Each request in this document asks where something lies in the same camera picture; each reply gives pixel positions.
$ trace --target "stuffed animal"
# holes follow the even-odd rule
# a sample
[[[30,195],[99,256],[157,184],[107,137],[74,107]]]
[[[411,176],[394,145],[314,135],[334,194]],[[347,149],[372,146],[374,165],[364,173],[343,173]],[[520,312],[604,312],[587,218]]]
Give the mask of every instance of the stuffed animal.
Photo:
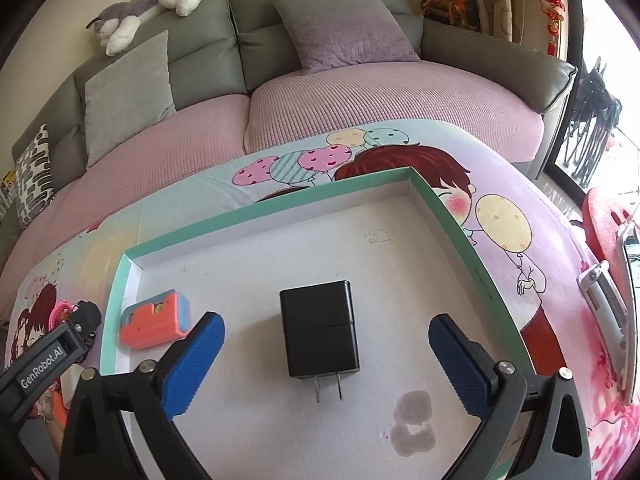
[[[100,46],[107,56],[124,51],[133,41],[138,27],[167,9],[175,9],[178,16],[188,16],[202,0],[131,0],[104,9],[86,28],[94,26]]]

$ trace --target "black power adapter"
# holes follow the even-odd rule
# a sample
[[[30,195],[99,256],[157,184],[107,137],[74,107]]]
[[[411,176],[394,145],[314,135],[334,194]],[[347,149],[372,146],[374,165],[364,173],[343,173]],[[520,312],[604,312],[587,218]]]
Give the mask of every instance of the black power adapter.
[[[314,378],[320,402],[318,377],[335,376],[342,399],[340,375],[360,370],[349,282],[281,290],[280,308],[290,377]]]

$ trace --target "cartoon hand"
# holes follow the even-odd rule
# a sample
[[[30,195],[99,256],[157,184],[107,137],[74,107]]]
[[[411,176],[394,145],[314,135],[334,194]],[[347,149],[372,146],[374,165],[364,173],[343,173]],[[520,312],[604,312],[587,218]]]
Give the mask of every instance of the cartoon hand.
[[[533,280],[518,280],[518,294],[523,295],[524,291],[536,285]]]

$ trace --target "sofa armrest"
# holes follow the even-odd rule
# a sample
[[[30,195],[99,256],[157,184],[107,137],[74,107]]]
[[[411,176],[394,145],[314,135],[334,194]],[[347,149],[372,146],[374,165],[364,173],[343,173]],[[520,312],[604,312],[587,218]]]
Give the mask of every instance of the sofa armrest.
[[[425,18],[422,59],[490,79],[545,114],[562,102],[578,70],[532,48]]]
[[[0,274],[4,269],[4,264],[9,259],[9,254],[14,249],[18,241],[22,228],[18,223],[18,210],[14,203],[6,210],[4,217],[0,221]]]

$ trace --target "sofa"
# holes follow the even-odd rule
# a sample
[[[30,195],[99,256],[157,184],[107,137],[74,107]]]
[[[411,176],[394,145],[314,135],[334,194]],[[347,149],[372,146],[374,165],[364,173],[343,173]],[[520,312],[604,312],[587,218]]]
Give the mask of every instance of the sofa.
[[[302,75],[270,0],[202,0],[186,18],[173,12],[152,18],[129,49],[169,31],[177,114],[89,170],[84,85],[120,56],[98,54],[74,70],[12,148],[17,160],[46,123],[56,195],[24,232],[15,205],[0,225],[0,319],[8,319],[30,269],[92,224],[190,174],[292,140],[381,120],[443,120],[535,178],[577,69],[519,44],[424,19],[409,0],[382,1],[422,62]]]

